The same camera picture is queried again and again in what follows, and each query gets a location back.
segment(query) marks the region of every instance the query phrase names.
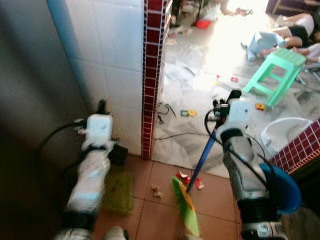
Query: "white tile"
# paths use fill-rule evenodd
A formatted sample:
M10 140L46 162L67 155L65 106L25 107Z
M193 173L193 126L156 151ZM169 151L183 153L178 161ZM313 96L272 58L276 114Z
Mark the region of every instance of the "white tile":
M141 110L112 104L113 132L141 135Z
M112 103L142 109L142 73L105 66L105 78Z
M120 145L127 148L130 154L141 156L141 137L134 134L118 133Z
M133 7L143 7L144 0L92 0L93 2L125 5Z
M47 3L68 56L101 63L92 3L89 0L47 0Z
M142 72L143 8L93 2L105 65Z
M89 103L89 106L95 110L98 102L101 99L106 100L109 96L104 67L74 58L70 59L70 63L83 97L87 104Z

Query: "chair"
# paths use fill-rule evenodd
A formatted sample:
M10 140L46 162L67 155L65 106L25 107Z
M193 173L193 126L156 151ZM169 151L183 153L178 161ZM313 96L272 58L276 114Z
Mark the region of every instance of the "chair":
M252 88L260 90L269 95L266 104L272 107L286 94L305 62L306 58L304 56L286 48L278 48L266 58L258 71L256 71L251 80L244 87L243 91L248 93ZM282 77L272 73L275 66L285 69L285 74ZM279 81L276 89L272 90L259 84L263 82L266 77L271 77Z

